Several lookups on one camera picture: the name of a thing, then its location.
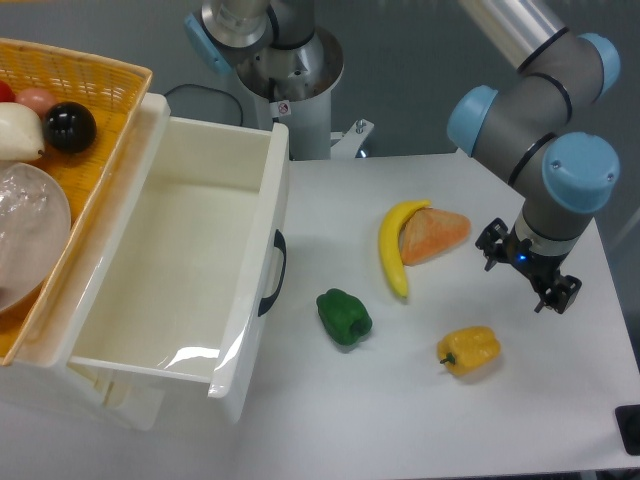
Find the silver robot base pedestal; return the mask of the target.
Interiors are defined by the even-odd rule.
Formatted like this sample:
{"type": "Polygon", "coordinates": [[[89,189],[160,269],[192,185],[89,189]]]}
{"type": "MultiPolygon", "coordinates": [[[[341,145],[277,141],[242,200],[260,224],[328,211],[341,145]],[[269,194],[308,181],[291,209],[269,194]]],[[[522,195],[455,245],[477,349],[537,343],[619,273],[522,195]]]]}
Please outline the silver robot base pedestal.
{"type": "Polygon", "coordinates": [[[331,96],[344,56],[336,37],[317,25],[314,2],[205,1],[184,29],[211,70],[237,76],[260,127],[288,128],[293,159],[329,158],[331,96]]]}

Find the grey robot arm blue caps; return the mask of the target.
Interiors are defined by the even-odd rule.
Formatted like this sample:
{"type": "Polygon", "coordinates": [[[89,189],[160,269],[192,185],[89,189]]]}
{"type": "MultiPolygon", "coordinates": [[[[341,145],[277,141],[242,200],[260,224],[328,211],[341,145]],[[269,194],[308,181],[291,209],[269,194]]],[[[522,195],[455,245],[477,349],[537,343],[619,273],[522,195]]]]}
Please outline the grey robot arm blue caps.
{"type": "Polygon", "coordinates": [[[608,39],[571,32],[542,1],[462,7],[520,77],[507,91],[470,90],[448,120],[449,139],[524,200],[512,225],[492,221],[476,245],[488,267],[508,264],[523,275],[540,308],[563,313],[581,283],[561,265],[620,175],[607,141],[566,126],[615,84],[620,57],[608,39]]]}

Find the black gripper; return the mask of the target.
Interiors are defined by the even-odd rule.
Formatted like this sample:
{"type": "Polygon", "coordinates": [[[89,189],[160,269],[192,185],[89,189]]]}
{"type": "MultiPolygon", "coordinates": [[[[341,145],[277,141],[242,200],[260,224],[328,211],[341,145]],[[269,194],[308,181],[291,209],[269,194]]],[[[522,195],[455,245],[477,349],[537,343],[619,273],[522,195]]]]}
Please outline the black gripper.
{"type": "Polygon", "coordinates": [[[520,240],[515,232],[509,233],[502,219],[496,218],[479,234],[475,247],[485,259],[484,270],[490,271],[496,264],[509,263],[525,276],[539,301],[534,311],[544,308],[563,314],[576,299],[582,282],[577,277],[559,274],[567,253],[546,256],[532,250],[532,242],[520,240]]]}

